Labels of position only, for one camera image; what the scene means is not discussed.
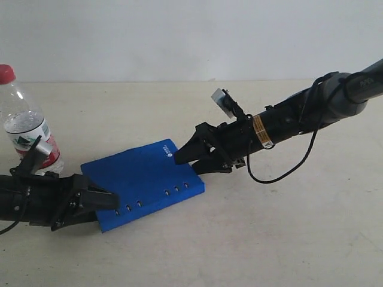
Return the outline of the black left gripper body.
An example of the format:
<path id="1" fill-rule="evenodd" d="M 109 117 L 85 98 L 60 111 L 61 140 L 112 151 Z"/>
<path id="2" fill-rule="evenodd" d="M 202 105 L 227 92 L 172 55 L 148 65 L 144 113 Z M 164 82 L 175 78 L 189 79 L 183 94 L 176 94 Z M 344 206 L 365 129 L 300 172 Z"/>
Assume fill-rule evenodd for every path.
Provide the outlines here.
<path id="1" fill-rule="evenodd" d="M 79 206 L 80 193 L 86 190 L 105 192 L 84 175 L 74 174 L 64 178 L 45 176 L 31 189 L 27 208 L 30 225 L 50 228 L 54 219 L 66 213 L 79 215 L 91 212 Z"/>

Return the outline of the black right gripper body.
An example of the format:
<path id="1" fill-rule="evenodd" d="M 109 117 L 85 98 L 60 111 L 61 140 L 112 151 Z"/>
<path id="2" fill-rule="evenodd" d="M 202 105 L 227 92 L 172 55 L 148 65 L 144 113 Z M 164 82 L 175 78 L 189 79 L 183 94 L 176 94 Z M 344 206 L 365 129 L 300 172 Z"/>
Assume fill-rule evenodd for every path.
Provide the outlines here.
<path id="1" fill-rule="evenodd" d="M 212 157 L 217 155 L 231 159 L 232 168 L 245 166 L 246 155 L 260 151 L 260 141 L 250 119 L 236 120 L 230 124 L 223 122 L 217 127 L 202 123 L 196 127 L 195 134 L 206 136 Z"/>

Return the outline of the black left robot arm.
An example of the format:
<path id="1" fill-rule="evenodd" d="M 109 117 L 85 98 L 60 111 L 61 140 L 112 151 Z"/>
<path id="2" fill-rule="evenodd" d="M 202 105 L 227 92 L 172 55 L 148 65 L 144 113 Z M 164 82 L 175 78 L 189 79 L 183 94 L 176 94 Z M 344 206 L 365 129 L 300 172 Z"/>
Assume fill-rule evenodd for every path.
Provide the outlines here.
<path id="1" fill-rule="evenodd" d="M 56 174 L 1 176 L 1 220 L 49 227 L 97 221 L 98 211 L 116 210 L 119 196 L 95 185 L 87 176 Z"/>

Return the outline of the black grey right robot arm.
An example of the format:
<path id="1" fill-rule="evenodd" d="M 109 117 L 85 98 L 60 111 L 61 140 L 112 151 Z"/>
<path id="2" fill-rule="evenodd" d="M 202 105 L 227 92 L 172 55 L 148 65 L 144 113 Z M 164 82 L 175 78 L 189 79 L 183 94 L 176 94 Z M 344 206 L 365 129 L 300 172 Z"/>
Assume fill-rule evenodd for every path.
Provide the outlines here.
<path id="1" fill-rule="evenodd" d="M 329 72 L 310 87 L 251 115 L 225 89 L 212 100 L 230 118 L 195 127 L 193 136 L 175 154 L 176 164 L 190 163 L 198 174 L 230 173 L 244 167 L 250 155 L 297 135 L 312 133 L 361 113 L 370 99 L 382 96 L 382 61 L 355 72 Z"/>

